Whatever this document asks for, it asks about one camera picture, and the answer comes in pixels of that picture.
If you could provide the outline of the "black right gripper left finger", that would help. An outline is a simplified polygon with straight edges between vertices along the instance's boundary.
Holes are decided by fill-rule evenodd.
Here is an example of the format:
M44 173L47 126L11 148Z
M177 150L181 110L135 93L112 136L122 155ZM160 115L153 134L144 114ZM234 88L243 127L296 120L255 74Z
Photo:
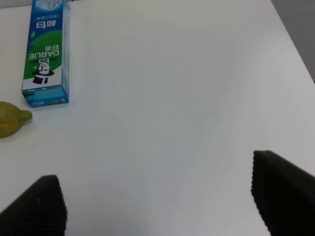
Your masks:
M67 208L56 175L40 177L0 213L2 236L64 236Z

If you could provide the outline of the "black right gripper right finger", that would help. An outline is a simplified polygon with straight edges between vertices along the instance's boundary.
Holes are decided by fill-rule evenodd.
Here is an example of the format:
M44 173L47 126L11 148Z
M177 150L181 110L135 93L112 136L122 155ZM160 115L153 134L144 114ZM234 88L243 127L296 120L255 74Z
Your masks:
M272 236L315 234L315 177L269 150L253 153L251 194Z

